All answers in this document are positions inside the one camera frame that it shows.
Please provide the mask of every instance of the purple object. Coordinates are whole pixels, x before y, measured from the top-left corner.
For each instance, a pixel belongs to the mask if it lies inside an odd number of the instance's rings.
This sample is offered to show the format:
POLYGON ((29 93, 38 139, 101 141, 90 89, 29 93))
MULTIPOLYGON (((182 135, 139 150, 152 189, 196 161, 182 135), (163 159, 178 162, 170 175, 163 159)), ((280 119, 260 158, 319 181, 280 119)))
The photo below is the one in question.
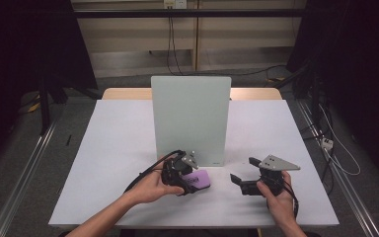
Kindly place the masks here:
POLYGON ((190 186, 194 186, 199 190, 210 187, 210 178, 205 170, 199 170, 182 176, 183 180, 190 186))

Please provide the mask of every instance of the metal baseboard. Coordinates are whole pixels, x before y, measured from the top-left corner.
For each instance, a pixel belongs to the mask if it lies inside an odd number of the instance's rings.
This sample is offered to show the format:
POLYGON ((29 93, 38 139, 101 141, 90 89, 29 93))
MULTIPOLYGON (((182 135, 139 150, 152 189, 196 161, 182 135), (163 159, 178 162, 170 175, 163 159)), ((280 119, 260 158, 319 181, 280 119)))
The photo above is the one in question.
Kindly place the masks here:
MULTIPOLYGON (((306 102, 303 100, 297 100, 297 104, 300 108, 301 113, 303 114, 304 119, 307 121, 308 125, 311 125, 313 122, 310 116, 311 114, 310 108, 308 107, 306 102)), ((318 130, 316 130, 315 126, 311 126, 311 129, 314 135, 318 134, 318 130)), ((320 147, 319 140, 316 139, 316 141, 317 141, 317 145, 320 147)), ((333 159, 339 163, 339 160, 337 159, 335 155, 333 159)), ((343 194, 345 195, 365 235, 369 237, 379 236, 379 230, 370 212, 368 211, 361 197, 359 197, 359 194, 356 192, 347 174, 341 171, 340 169, 338 169, 338 167, 333 162, 330 163, 330 166, 331 166, 331 169, 333 170, 334 177, 337 179, 338 184, 340 185, 341 190, 343 194)))
POLYGON ((47 144, 50 141, 51 136, 53 135, 57 122, 61 118, 63 110, 63 106, 57 107, 57 109, 54 110, 54 118, 52 123, 50 124, 45 134, 38 138, 38 143, 33 151, 33 154, 30 156, 29 161, 27 162, 27 165, 24 168, 24 171, 21 174, 20 179, 18 180, 9 198, 7 199, 0 211, 0 237, 4 237, 8 231, 8 228, 27 191, 29 183, 33 178, 34 173, 38 167, 39 160, 44 154, 45 148, 47 147, 47 144))

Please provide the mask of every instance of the person's left hand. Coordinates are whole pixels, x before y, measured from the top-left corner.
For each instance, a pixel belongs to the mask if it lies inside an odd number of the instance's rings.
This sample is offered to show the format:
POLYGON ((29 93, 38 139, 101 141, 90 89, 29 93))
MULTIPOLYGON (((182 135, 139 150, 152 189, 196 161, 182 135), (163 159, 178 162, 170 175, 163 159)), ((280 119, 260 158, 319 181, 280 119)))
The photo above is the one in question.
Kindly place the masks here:
POLYGON ((162 183, 161 173, 163 162, 158 164, 154 170, 139 181, 125 195, 130 196, 134 204, 155 201, 165 195, 181 195, 184 189, 178 186, 167 186, 162 183))

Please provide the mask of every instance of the person's right arm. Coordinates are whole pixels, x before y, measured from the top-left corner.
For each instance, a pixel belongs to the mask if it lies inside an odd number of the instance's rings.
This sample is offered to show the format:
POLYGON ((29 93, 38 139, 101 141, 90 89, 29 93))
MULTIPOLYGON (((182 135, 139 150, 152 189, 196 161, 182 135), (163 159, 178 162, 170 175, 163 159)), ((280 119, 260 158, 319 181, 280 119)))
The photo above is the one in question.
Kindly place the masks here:
MULTIPOLYGON (((282 171, 284 181, 291 186, 291 177, 286 171, 282 171)), ((269 211, 275 224, 287 237, 303 237, 306 234, 297 224, 293 211, 293 198, 286 190, 275 197, 269 187, 261 181, 257 182, 258 189, 267 200, 269 211)))

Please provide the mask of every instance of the white table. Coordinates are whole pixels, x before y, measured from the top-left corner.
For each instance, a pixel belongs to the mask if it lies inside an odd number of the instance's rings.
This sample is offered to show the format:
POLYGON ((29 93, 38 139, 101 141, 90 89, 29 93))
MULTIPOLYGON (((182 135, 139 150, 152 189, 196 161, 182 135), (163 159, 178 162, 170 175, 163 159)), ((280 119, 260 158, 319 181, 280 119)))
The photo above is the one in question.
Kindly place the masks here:
MULTIPOLYGON (((98 101, 50 225, 73 227, 119 197, 128 184, 156 161, 150 100, 98 101)), ((286 102, 232 101, 225 165, 207 170, 211 187, 184 197, 168 196, 129 211, 121 228, 256 228, 274 222, 262 197, 242 196, 230 173, 256 180, 250 156, 273 154, 299 165, 292 171, 300 201, 300 225, 339 224, 286 102)))

